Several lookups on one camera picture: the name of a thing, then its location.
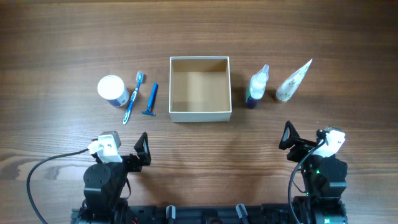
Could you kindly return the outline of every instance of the white box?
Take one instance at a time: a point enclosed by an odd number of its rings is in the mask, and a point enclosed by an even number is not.
[[[170,57],[169,113],[173,122],[229,121],[229,57]]]

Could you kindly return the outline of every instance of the wood grain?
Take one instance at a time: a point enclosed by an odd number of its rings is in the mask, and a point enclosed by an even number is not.
[[[295,164],[277,146],[288,119],[311,140],[326,125],[347,133],[338,158],[349,167],[349,223],[397,222],[396,11],[394,1],[0,5],[0,223],[38,223],[25,189],[30,169],[111,130],[121,154],[149,135],[152,165],[129,174],[131,205],[285,203]],[[171,122],[169,57],[186,55],[229,56],[230,122]],[[272,92],[311,58],[296,94],[275,103]],[[247,84],[265,63],[267,95],[247,110]],[[146,81],[123,126],[125,108],[108,105],[96,85],[115,74],[131,91],[138,70]],[[156,117],[141,114],[154,82]],[[32,193],[49,223],[69,223],[93,163],[84,154],[37,169]]]

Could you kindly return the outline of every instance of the toothbrush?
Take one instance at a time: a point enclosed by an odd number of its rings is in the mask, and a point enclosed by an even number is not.
[[[132,104],[136,100],[138,89],[139,89],[139,86],[141,85],[141,82],[144,81],[144,73],[143,72],[141,72],[141,71],[137,72],[136,81],[137,81],[137,86],[136,86],[136,89],[133,91],[133,93],[131,93],[130,105],[127,108],[126,113],[124,114],[123,124],[127,124],[127,122],[129,121]]]

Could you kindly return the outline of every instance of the round container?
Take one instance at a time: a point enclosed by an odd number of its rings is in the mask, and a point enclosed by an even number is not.
[[[112,106],[124,106],[129,101],[129,92],[123,80],[116,75],[107,75],[98,83],[98,93]]]

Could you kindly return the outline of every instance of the dark blue liquid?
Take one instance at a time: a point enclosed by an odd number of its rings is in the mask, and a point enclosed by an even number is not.
[[[260,100],[255,100],[251,96],[249,96],[246,100],[246,106],[249,109],[254,109],[259,102]]]

